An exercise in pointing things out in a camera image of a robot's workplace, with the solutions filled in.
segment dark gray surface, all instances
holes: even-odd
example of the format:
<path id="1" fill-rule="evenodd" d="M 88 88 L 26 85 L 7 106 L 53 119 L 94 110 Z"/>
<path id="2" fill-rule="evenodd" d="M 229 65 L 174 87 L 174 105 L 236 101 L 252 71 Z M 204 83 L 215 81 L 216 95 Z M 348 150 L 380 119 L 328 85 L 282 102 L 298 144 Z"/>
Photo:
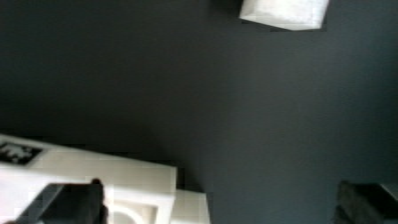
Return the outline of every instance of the dark gray surface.
<path id="1" fill-rule="evenodd" d="M 316 32 L 239 3 L 0 1 L 0 129 L 177 165 L 215 224 L 326 224 L 339 180 L 398 181 L 398 1 Z"/>

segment black logo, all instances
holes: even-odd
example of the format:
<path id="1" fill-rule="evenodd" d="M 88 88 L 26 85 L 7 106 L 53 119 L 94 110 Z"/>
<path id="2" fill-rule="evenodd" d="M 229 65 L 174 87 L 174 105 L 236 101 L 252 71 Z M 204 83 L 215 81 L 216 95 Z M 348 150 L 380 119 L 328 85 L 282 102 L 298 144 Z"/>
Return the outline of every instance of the black logo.
<path id="1" fill-rule="evenodd" d="M 14 143 L 0 145 L 0 162 L 26 166 L 44 150 Z"/>

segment white block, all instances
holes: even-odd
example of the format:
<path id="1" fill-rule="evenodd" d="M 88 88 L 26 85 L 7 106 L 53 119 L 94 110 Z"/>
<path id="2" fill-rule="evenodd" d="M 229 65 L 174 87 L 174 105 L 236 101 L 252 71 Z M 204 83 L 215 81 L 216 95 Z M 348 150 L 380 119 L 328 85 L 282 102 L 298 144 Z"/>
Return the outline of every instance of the white block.
<path id="1" fill-rule="evenodd" d="M 0 153 L 21 158 L 17 145 L 44 149 L 26 165 L 0 160 L 0 224 L 19 216 L 49 183 L 88 183 L 99 178 L 110 224 L 168 224 L 175 198 L 175 168 L 74 148 L 0 135 Z"/>
<path id="2" fill-rule="evenodd" d="M 245 0 L 239 18 L 287 30 L 321 28 L 328 0 Z"/>

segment black object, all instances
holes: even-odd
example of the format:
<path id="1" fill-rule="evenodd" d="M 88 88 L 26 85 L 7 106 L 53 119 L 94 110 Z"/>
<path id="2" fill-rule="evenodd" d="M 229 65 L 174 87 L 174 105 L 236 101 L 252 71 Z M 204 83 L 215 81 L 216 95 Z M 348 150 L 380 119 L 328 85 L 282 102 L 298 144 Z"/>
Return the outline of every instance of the black object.
<path id="1" fill-rule="evenodd" d="M 380 184 L 339 183 L 335 224 L 398 224 L 398 201 Z"/>
<path id="2" fill-rule="evenodd" d="M 48 184 L 16 224 L 104 224 L 103 184 Z"/>

